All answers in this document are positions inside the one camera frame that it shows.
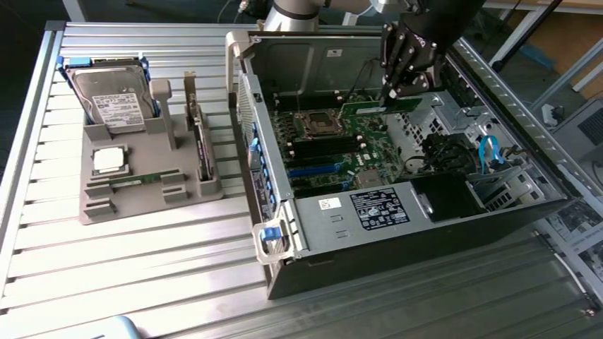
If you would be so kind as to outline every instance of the blue pcie slot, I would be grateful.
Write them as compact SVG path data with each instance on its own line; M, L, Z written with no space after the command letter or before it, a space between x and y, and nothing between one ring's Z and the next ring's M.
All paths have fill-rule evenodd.
M289 171L289 178L306 177L309 175L320 175L320 174L333 174L333 173L337 173L340 169L341 169L340 162L333 165L292 169Z

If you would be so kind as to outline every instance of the hard drive label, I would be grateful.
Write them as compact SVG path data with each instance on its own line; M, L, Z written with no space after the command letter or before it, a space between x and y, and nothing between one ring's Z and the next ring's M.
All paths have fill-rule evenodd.
M361 228L366 231L410 221L393 188L352 194L349 197Z
M142 111L140 110L136 93L96 95L92 100L102 122L109 128L142 123Z

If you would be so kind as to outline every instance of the green circuit board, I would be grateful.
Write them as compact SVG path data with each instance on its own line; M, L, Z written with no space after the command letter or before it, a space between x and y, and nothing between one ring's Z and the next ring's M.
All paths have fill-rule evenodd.
M341 109L278 112L272 115L284 166L297 198L365 188L361 180L368 177L376 179L380 185L393 183L402 173L402 162L384 120L388 114L410 112L420 101L416 98L397 100L386 109L380 108L376 101L352 102L344 104ZM350 143L357 142L358 147L353 152L333 151L326 156L302 159L292 154L290 146L294 143L321 141L318 145L328 148L328 142L341 138L353 139ZM332 165L337 169L328 174L292 175L294 170L312 171Z

